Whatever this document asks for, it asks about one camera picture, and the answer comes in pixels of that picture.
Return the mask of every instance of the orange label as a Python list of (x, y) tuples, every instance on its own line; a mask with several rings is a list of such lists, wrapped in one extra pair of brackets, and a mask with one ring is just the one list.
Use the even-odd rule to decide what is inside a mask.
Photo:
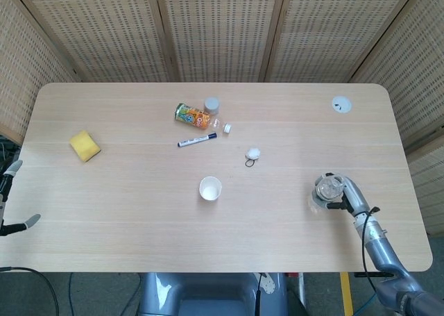
[(176, 119), (198, 128), (207, 128), (210, 122), (210, 115), (199, 109), (181, 104), (176, 111)]

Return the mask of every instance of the white cup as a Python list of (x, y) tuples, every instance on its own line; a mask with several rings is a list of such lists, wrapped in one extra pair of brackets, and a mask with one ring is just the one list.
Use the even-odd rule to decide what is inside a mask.
[(207, 176), (200, 181), (199, 192), (202, 198), (214, 201), (221, 195), (222, 183), (216, 177)]

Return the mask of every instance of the cap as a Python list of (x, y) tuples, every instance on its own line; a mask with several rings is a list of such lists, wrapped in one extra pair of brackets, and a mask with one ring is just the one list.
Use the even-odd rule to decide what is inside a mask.
[(223, 132), (229, 133), (231, 131), (231, 124), (225, 124), (223, 127)]
[(206, 98), (205, 112), (210, 115), (217, 115), (219, 113), (219, 100), (216, 97)]

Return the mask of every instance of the sponge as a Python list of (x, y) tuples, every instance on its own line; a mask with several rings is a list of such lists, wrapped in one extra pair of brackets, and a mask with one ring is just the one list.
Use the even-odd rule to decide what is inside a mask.
[(69, 143), (83, 162), (87, 162), (101, 150), (87, 131), (76, 134), (70, 139)]

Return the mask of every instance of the wooden table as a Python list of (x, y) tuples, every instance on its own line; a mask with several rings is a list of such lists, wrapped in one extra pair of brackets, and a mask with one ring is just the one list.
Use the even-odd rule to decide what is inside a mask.
[[(349, 113), (332, 99), (347, 96)], [(180, 102), (217, 96), (228, 137), (173, 118)], [(69, 146), (87, 130), (102, 152), (82, 163)], [(251, 146), (261, 158), (245, 167)], [(55, 272), (361, 271), (346, 211), (307, 205), (325, 172), (352, 178), (406, 267), (427, 269), (429, 243), (389, 96), (369, 84), (53, 83), (40, 90), (6, 223), (34, 213), (29, 231), (0, 239), (1, 266)], [(203, 201), (200, 180), (223, 184)]]

